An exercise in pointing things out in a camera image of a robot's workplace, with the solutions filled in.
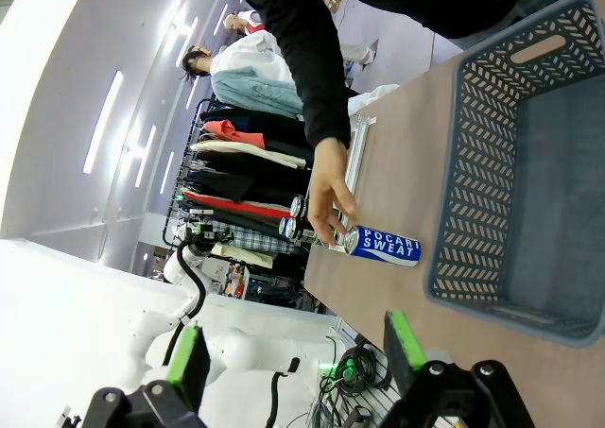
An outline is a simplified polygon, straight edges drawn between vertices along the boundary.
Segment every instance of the person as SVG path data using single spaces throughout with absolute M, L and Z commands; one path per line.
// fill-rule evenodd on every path
M 337 30 L 321 0 L 247 0 L 277 38 L 303 102 L 306 135 L 315 148 L 309 220 L 334 244 L 332 228 L 344 231 L 333 202 L 355 219 L 357 205 L 344 175 L 350 142 L 347 95 Z M 360 0 L 403 13 L 468 48 L 556 0 Z
M 265 29 L 261 16 L 255 10 L 243 10 L 241 12 L 232 12 L 227 17 L 223 25 L 226 29 L 236 31 L 242 36 L 252 34 L 256 31 Z
M 244 36 L 215 56 L 206 47 L 191 46 L 182 57 L 181 67 L 189 79 L 252 67 L 259 77 L 294 83 L 275 37 L 267 31 Z
M 248 36 L 256 31 L 262 31 L 265 26 L 261 22 L 261 17 L 255 10 L 246 10 L 243 12 L 233 12 L 229 14 L 223 22 L 225 29 L 235 31 L 242 36 Z M 376 51 L 367 45 L 356 43 L 341 43 L 340 53 L 346 61 L 358 62 L 363 66 L 372 64 L 376 57 Z
M 303 114 L 292 74 L 275 37 L 267 31 L 245 36 L 221 48 L 216 56 L 206 47 L 192 45 L 182 57 L 181 67 L 189 80 L 213 76 L 213 91 L 222 102 L 289 117 Z M 396 87 L 379 86 L 364 94 L 345 88 L 348 114 Z

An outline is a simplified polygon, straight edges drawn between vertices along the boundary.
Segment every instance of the pocari sweat can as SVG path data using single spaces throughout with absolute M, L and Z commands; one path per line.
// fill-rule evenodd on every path
M 422 254 L 420 242 L 390 232 L 368 227 L 352 227 L 344 236 L 344 251 L 352 256 L 415 266 Z

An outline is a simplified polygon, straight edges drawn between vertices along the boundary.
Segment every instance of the hand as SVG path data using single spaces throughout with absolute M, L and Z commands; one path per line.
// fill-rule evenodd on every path
M 315 147 L 311 176 L 309 221 L 323 242 L 336 245 L 332 228 L 346 232 L 333 213 L 333 203 L 355 222 L 357 203 L 344 182 L 347 170 L 347 148 L 336 138 L 325 138 Z

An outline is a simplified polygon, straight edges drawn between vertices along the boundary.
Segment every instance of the ceiling light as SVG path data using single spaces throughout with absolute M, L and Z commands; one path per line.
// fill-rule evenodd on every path
M 193 80 L 193 86 L 191 87 L 191 93 L 189 93 L 189 98 L 187 98 L 187 105 L 185 105 L 185 109 L 189 110 L 189 105 L 191 104 L 191 99 L 193 98 L 193 92 L 196 90 L 196 86 L 198 86 L 199 77 L 196 77 Z
M 154 135 L 155 135 L 155 126 L 151 127 L 151 132 L 149 133 L 149 137 L 147 138 L 147 144 L 145 145 L 145 151 L 143 152 L 143 156 L 141 158 L 141 166 L 139 166 L 139 173 L 136 175 L 136 182 L 134 183 L 135 187 L 139 187 L 141 185 L 141 179 L 143 178 L 143 172 L 145 171 L 145 164 L 147 163 L 147 157 L 149 157 L 149 150 L 151 149 L 151 144 L 153 143 Z
M 101 139 L 103 138 L 103 132 L 107 126 L 107 120 L 112 112 L 113 103 L 117 98 L 117 93 L 120 90 L 120 85 L 122 84 L 123 79 L 124 76 L 122 76 L 122 73 L 117 71 L 115 76 L 113 76 L 112 86 L 110 86 L 107 97 L 105 97 L 105 102 L 101 108 L 101 114 L 98 115 L 95 132 L 93 133 L 93 139 L 91 140 L 90 147 L 88 148 L 88 154 L 86 155 L 86 161 L 84 161 L 84 168 L 82 169 L 82 171 L 87 175 L 90 175 L 93 171 L 96 152 L 98 151 L 98 147 L 101 145 Z
M 228 7 L 229 7 L 229 5 L 227 3 L 225 3 L 225 7 L 223 8 L 223 11 L 220 13 L 220 17 L 218 17 L 218 22 L 216 22 L 215 32 L 214 32 L 213 36 L 216 36 L 218 29 L 220 28 L 221 25 L 223 25 L 223 17 L 225 15 L 225 12 L 227 12 Z
M 172 164 L 173 157 L 174 151 L 170 153 L 170 157 L 168 158 L 168 164 L 166 165 L 166 169 L 164 171 L 164 178 L 162 179 L 162 187 L 160 188 L 160 195 L 164 193 L 164 187 L 166 186 L 166 179 L 168 178 L 168 171 L 170 170 L 170 165 Z
M 191 24 L 191 26 L 189 26 L 189 32 L 187 33 L 187 38 L 185 39 L 185 42 L 182 43 L 181 51 L 179 52 L 179 55 L 177 56 L 177 64 L 176 64 L 177 67 L 179 67 L 181 65 L 182 57 L 185 56 L 185 52 L 187 51 L 187 48 L 189 47 L 189 43 L 191 42 L 191 37 L 193 36 L 193 32 L 195 31 L 196 26 L 198 26 L 198 17 L 193 19 L 193 24 Z

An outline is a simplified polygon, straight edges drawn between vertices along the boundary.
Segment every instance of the hanging clothes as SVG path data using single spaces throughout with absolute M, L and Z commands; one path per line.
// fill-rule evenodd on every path
M 227 142 L 249 143 L 261 149 L 267 149 L 262 133 L 238 132 L 228 119 L 207 121 L 204 123 L 204 130 L 214 133 L 218 138 Z
M 288 156 L 279 152 L 265 151 L 248 143 L 221 142 L 219 140 L 208 140 L 195 143 L 190 146 L 192 151 L 218 151 L 218 152 L 237 152 L 246 153 L 263 158 L 268 161 L 279 163 L 290 168 L 304 168 L 306 162 L 297 157 Z
M 224 209 L 236 213 L 261 215 L 263 217 L 281 219 L 282 217 L 290 217 L 289 209 L 284 206 L 273 204 L 243 202 L 234 203 L 227 198 L 211 197 L 208 195 L 198 194 L 192 190 L 181 188 L 182 194 L 193 201 L 199 201 L 206 206 Z
M 207 217 L 203 217 L 201 223 L 212 225 L 215 231 L 225 231 L 229 229 L 233 234 L 233 239 L 228 242 L 230 246 L 240 247 L 246 250 L 273 251 L 278 253 L 291 253 L 295 250 L 295 247 L 291 242 L 267 236 L 258 231 L 217 222 L 216 220 Z
M 265 149 L 267 151 L 281 152 L 282 154 L 287 154 L 288 156 L 304 159 L 306 162 L 306 167 L 313 168 L 315 153 L 310 147 L 291 145 L 290 143 L 279 142 L 277 140 L 266 140 Z
M 241 107 L 206 111 L 199 116 L 202 122 L 210 119 L 228 119 L 240 132 L 262 133 L 265 140 L 277 140 L 312 149 L 304 135 L 304 122 L 297 119 Z
M 247 265 L 259 265 L 267 269 L 273 268 L 273 258 L 257 251 L 226 246 L 225 244 L 215 244 L 215 246 L 212 247 L 212 250 L 210 250 L 210 253 L 224 258 L 233 258 L 237 261 L 243 261 Z
M 194 190 L 201 189 L 204 195 L 225 197 L 236 203 L 256 201 L 260 203 L 290 206 L 296 194 L 279 188 L 277 185 L 265 185 L 254 178 L 208 170 L 190 170 L 184 178 L 187 184 L 193 184 Z
M 187 212 L 191 209 L 200 208 L 200 204 L 188 200 L 186 198 L 179 199 L 177 203 L 179 204 L 179 207 L 181 207 Z M 213 211 L 213 213 L 211 215 L 208 215 L 208 217 L 212 217 L 218 222 L 228 223 L 231 225 L 235 225 L 236 227 L 247 228 L 249 230 L 257 230 L 263 234 L 277 237 L 278 239 L 284 238 L 278 231 L 278 226 L 280 222 L 277 219 L 257 217 L 249 214 L 231 213 L 229 211 L 223 211 L 216 208 L 208 209 L 212 209 Z
M 288 192 L 306 194 L 311 178 L 308 170 L 299 170 L 251 154 L 203 151 L 197 159 L 213 170 L 231 175 L 248 176 L 263 185 L 280 187 Z

